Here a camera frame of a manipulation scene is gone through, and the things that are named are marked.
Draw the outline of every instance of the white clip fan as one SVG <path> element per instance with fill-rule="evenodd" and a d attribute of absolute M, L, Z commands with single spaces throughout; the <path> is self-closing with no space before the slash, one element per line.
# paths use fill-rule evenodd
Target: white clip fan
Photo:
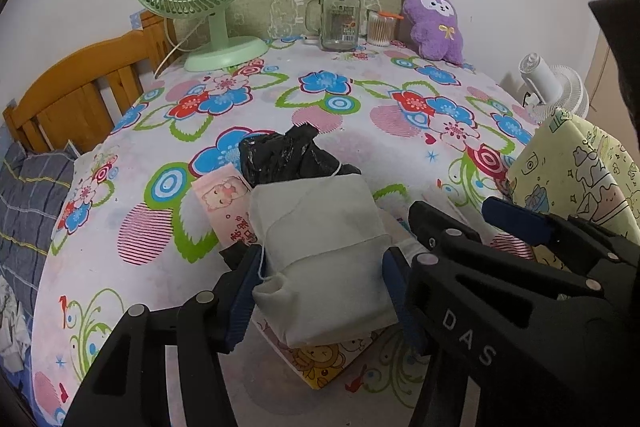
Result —
<path fill-rule="evenodd" d="M 547 66 L 544 58 L 532 53 L 520 62 L 520 74 L 525 86 L 518 91 L 518 101 L 536 122 L 545 121 L 558 107 L 586 118 L 589 95 L 575 70 L 567 66 Z M 524 100 L 527 91 L 530 96 Z"/>

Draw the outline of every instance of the purple plush toy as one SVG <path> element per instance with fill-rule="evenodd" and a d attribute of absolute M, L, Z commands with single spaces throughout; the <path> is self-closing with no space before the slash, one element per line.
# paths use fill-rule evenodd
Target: purple plush toy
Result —
<path fill-rule="evenodd" d="M 448 0 L 404 0 L 402 11 L 414 25 L 411 38 L 420 57 L 463 64 L 458 16 Z"/>

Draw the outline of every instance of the yellow bow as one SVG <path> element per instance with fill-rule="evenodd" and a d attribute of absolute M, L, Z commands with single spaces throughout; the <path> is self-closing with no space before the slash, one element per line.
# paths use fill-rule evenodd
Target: yellow bow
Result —
<path fill-rule="evenodd" d="M 445 26 L 444 24 L 441 24 L 440 26 L 438 26 L 438 29 L 441 32 L 445 32 L 445 39 L 453 40 L 453 34 L 456 32 L 456 29 L 453 26 Z"/>

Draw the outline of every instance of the blue sticky note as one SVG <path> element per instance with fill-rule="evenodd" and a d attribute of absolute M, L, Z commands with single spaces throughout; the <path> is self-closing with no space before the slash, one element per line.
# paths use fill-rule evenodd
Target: blue sticky note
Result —
<path fill-rule="evenodd" d="M 132 15 L 129 15 L 129 20 L 131 21 L 131 29 L 132 30 L 141 30 L 142 29 L 142 21 L 140 20 L 140 14 L 144 11 L 144 9 L 139 12 L 135 12 Z"/>

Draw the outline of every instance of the white string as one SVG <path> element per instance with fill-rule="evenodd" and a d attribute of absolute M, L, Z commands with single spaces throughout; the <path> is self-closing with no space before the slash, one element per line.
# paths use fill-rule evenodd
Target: white string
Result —
<path fill-rule="evenodd" d="M 180 42 L 178 42 L 178 43 L 174 46 L 174 48 L 173 48 L 173 49 L 172 49 L 172 50 L 167 54 L 167 56 L 164 58 L 164 60 L 163 60 L 162 62 L 160 62 L 160 65 L 158 66 L 158 69 L 156 70 L 156 73 L 154 73 L 154 78 L 157 78 L 157 77 L 158 77 L 158 71 L 160 71 L 160 70 L 162 69 L 162 66 L 164 66 L 164 63 L 165 63 L 167 60 L 169 60 L 169 57 L 171 57 L 171 55 L 173 55 L 173 54 L 174 54 L 174 51 L 176 51 L 176 50 L 178 49 L 178 47 L 180 46 L 180 44 L 182 44 L 182 43 L 183 43 L 184 41 L 186 41 L 189 37 L 191 37 L 191 36 L 193 35 L 193 33 L 194 33 L 194 32 L 195 32 L 195 31 L 200 27 L 200 25 L 201 25 L 205 20 L 207 20 L 207 16 L 204 16 L 204 17 L 202 18 L 202 20 L 201 20 L 198 24 L 196 24 L 196 25 L 193 27 L 193 30 L 191 30 L 189 33 L 187 33 L 187 36 L 186 36 L 185 38 L 183 38 Z"/>
<path fill-rule="evenodd" d="M 335 169 L 334 173 L 331 174 L 331 176 L 329 176 L 330 178 L 333 178 L 339 171 L 340 169 L 342 169 L 342 162 L 338 161 L 338 168 Z M 281 220 L 283 217 L 289 216 L 289 214 L 291 214 L 300 204 L 300 202 L 303 200 L 303 198 L 309 193 L 311 192 L 315 187 L 310 188 L 303 196 L 302 198 L 300 198 L 300 201 L 296 204 L 296 206 L 294 206 L 289 212 L 287 212 L 286 214 L 284 214 L 284 216 L 280 216 L 274 223 L 271 223 L 271 226 L 273 226 L 275 223 L 277 223 L 279 220 Z M 258 266 L 258 277 L 260 278 L 261 281 L 266 280 L 266 277 L 262 276 L 262 265 L 264 264 L 264 245 L 267 243 L 267 233 L 269 232 L 269 229 L 266 230 L 266 232 L 264 232 L 264 240 L 262 242 L 262 250 L 260 251 L 260 266 Z"/>
<path fill-rule="evenodd" d="M 167 17 L 164 18 L 164 38 L 172 46 L 176 46 L 176 45 L 180 46 L 181 43 L 180 44 L 174 44 L 174 42 L 171 40 L 171 37 L 169 36 L 169 28 L 166 25 L 166 21 L 167 21 Z M 185 48 L 178 48 L 178 51 L 189 53 L 189 52 L 192 52 L 192 51 L 196 51 L 198 48 L 199 48 L 199 46 L 196 46 L 195 48 L 192 48 L 190 50 L 186 50 Z"/>

